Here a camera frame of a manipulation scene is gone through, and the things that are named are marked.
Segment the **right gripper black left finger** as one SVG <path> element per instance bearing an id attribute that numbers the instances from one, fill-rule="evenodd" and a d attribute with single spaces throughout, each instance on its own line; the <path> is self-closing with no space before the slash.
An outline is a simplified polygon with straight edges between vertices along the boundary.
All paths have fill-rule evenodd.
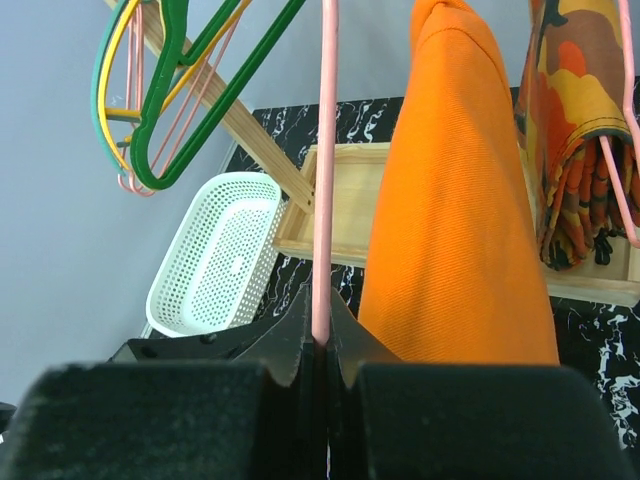
<path id="1" fill-rule="evenodd" d="M 308 479 L 311 293 L 225 358 L 66 365 L 31 387 L 5 479 Z"/>

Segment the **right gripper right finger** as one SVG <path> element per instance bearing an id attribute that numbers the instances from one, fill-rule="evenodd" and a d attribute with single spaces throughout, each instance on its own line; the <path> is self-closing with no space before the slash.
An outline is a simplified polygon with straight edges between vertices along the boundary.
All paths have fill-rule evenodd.
<path id="1" fill-rule="evenodd" d="M 598 394 L 565 367 L 401 362 L 331 296 L 334 479 L 633 479 Z"/>

